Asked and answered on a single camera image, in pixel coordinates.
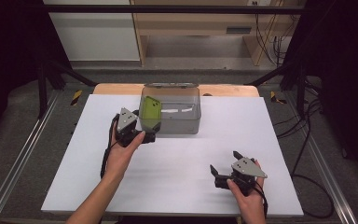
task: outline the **black curtain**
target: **black curtain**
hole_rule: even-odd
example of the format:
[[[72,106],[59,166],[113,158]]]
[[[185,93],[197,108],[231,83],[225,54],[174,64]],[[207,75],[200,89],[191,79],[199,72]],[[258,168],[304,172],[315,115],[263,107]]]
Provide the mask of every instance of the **black curtain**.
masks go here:
[[[37,79],[36,69],[54,59],[71,68],[47,12],[24,12],[23,4],[42,0],[0,0],[0,118],[13,89]],[[59,71],[49,71],[58,77]]]
[[[326,2],[309,0],[308,4],[327,8]],[[358,2],[337,0],[307,43],[307,50],[296,54],[317,20],[317,15],[301,18],[285,60],[300,56],[307,75],[321,78],[325,114],[342,146],[358,160]],[[292,83],[296,74],[298,70],[288,76]]]

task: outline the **aluminum rail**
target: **aluminum rail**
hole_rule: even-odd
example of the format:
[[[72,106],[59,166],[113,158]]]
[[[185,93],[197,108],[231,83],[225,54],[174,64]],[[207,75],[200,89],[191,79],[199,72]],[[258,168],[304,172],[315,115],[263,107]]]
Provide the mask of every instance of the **aluminum rail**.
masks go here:
[[[302,15],[320,9],[303,7],[231,7],[231,6],[167,6],[167,5],[23,5],[30,12],[65,13],[195,13],[195,14],[276,14]]]
[[[11,191],[14,189],[17,180],[19,179],[25,164],[27,163],[32,151],[34,150],[34,146],[37,143],[41,133],[43,132],[48,119],[57,104],[59,97],[61,96],[61,91],[53,91],[49,98],[48,102],[48,110],[46,111],[45,115],[38,119],[33,130],[31,131],[30,135],[28,136],[27,141],[25,142],[24,146],[21,149],[19,156],[17,157],[16,161],[14,162],[13,166],[11,167],[7,178],[5,179],[4,183],[0,188],[0,214],[7,202],[8,197],[10,196]]]
[[[285,95],[287,96],[288,103],[292,107],[293,112],[296,114],[295,97],[293,96],[293,93],[286,92]],[[305,138],[307,136],[308,126],[304,126],[301,131]],[[312,160],[315,163],[316,168],[318,169],[319,175],[324,182],[324,186],[326,187],[327,192],[329,192],[330,196],[333,199],[336,212],[341,219],[341,222],[345,224],[356,224],[357,220],[347,200],[345,199],[345,196],[342,193],[338,182],[334,178],[333,172],[327,165],[327,162],[324,159],[324,156],[322,155],[321,150],[318,148],[318,145],[316,144],[316,141],[312,137],[311,133],[308,146]]]

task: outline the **tripod leg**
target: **tripod leg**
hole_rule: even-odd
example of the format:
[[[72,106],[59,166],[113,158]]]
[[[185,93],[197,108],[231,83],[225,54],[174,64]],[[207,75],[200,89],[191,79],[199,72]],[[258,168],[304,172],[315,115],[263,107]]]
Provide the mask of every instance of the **tripod leg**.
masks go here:
[[[272,79],[273,77],[276,77],[277,75],[283,75],[287,70],[289,70],[292,67],[292,62],[284,63],[281,67],[276,68],[275,70],[269,72],[268,74],[264,75],[263,77],[259,78],[258,80],[255,80],[249,84],[244,85],[251,85],[251,86],[259,86],[263,84],[264,82]]]
[[[91,80],[89,80],[88,78],[85,78],[83,76],[81,76],[80,74],[78,74],[77,72],[75,72],[72,69],[69,69],[59,63],[56,63],[54,61],[50,61],[51,65],[53,65],[56,69],[59,69],[65,73],[67,73],[69,76],[74,77],[75,79],[83,82],[84,84],[88,85],[88,86],[96,86],[98,85],[98,83],[93,82]]]
[[[37,82],[39,85],[39,119],[43,117],[46,110],[48,109],[48,93],[46,90],[46,77],[44,74],[44,66],[45,65],[41,63],[39,68],[37,69]]]
[[[302,119],[305,118],[305,113],[304,113],[305,77],[306,77],[305,68],[301,65],[300,75],[298,76],[297,79],[297,112]]]

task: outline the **clear plastic container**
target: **clear plastic container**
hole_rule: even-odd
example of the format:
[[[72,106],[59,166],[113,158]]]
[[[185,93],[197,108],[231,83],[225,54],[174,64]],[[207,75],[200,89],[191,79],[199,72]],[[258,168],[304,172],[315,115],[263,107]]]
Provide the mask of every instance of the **clear plastic container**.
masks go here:
[[[200,90],[192,83],[145,84],[139,105],[142,129],[158,133],[194,134],[201,118]]]

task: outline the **wooden table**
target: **wooden table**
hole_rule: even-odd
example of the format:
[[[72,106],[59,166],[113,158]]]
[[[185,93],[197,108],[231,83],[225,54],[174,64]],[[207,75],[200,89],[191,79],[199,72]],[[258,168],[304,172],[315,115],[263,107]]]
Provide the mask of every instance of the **wooden table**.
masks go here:
[[[144,84],[102,83],[95,87],[93,94],[135,95],[142,93]],[[200,95],[258,97],[254,86],[243,85],[199,85]]]

